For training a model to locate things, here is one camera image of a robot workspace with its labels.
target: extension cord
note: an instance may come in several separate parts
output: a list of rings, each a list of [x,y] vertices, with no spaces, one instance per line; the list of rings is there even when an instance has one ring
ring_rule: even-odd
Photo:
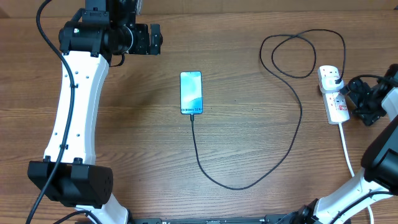
[[[325,104],[329,124],[343,123],[349,120],[349,113],[344,95],[339,90],[344,86],[342,80],[339,84],[338,69],[331,65],[324,65],[318,69],[319,86]]]

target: power adapter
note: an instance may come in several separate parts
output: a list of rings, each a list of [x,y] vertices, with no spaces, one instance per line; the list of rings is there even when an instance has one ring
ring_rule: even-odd
[[[349,120],[345,97],[339,92],[344,87],[344,81],[336,83],[339,77],[338,69],[334,66],[324,65],[318,69],[319,87],[329,124],[338,124]]]

